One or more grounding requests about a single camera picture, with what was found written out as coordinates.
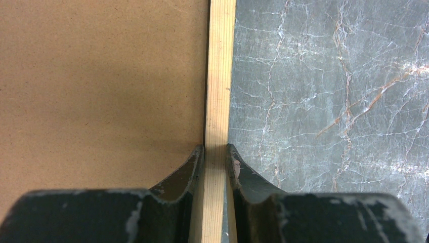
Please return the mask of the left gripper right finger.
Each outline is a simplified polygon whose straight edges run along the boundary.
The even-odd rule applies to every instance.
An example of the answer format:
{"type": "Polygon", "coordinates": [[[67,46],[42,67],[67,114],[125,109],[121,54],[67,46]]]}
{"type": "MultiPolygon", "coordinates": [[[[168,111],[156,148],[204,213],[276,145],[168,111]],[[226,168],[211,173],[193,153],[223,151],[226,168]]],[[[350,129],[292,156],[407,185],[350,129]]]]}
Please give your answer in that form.
{"type": "Polygon", "coordinates": [[[226,147],[238,242],[424,242],[409,211],[386,193],[288,193],[226,147]]]}

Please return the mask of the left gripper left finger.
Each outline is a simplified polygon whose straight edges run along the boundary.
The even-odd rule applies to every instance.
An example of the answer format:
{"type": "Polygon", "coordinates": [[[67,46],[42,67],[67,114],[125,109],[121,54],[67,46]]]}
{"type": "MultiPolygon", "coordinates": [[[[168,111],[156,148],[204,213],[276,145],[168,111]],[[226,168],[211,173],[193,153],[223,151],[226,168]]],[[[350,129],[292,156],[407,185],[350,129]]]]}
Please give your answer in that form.
{"type": "Polygon", "coordinates": [[[153,187],[34,190],[1,224],[1,242],[188,242],[204,163],[198,145],[153,187]]]}

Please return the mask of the blue picture frame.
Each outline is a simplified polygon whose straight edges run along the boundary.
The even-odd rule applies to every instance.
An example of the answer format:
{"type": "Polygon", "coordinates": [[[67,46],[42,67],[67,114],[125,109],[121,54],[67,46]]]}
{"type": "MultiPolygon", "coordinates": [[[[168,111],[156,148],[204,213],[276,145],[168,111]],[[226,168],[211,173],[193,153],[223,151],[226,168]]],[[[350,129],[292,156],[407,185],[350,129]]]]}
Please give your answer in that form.
{"type": "Polygon", "coordinates": [[[223,241],[207,55],[216,1],[1,1],[1,224],[34,190],[149,189],[196,146],[188,242],[223,241]]]}

